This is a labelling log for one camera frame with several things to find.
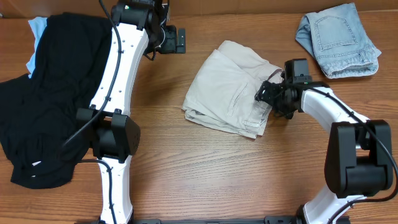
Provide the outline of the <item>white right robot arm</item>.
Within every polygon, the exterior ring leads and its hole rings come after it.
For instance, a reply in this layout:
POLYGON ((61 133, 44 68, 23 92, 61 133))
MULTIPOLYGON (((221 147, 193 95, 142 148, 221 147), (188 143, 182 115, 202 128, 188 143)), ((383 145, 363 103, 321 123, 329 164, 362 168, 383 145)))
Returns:
POLYGON ((315 82, 304 58, 289 60, 282 82, 264 81, 256 101, 272 106, 277 115, 292 119, 296 111, 309 114, 329 134, 324 176, 326 185, 295 215, 267 216, 264 223, 349 223, 344 214, 358 203, 379 203, 380 191, 397 188, 397 163, 392 156, 391 129, 384 120, 355 112, 324 82, 315 82))

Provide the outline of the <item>beige shorts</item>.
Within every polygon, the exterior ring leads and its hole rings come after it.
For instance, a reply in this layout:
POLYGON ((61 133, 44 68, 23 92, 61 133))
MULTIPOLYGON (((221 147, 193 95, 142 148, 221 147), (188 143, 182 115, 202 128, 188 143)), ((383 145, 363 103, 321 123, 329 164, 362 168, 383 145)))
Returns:
POLYGON ((187 91, 185 118, 207 128, 255 139, 272 107, 256 101, 264 81, 280 83, 282 69, 255 51, 226 40, 205 60, 187 91))

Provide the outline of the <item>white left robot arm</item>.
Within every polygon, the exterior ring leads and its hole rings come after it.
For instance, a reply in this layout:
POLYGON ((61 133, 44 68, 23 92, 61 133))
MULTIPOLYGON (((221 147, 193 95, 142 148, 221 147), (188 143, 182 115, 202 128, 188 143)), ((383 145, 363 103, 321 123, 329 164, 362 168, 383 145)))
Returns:
POLYGON ((103 207, 98 223, 132 223, 130 165, 141 130, 131 119, 131 95, 142 57, 184 54, 185 29, 167 25, 169 1, 118 1, 106 15, 111 47, 99 87, 88 108, 78 109, 79 134, 89 140, 99 165, 103 207))

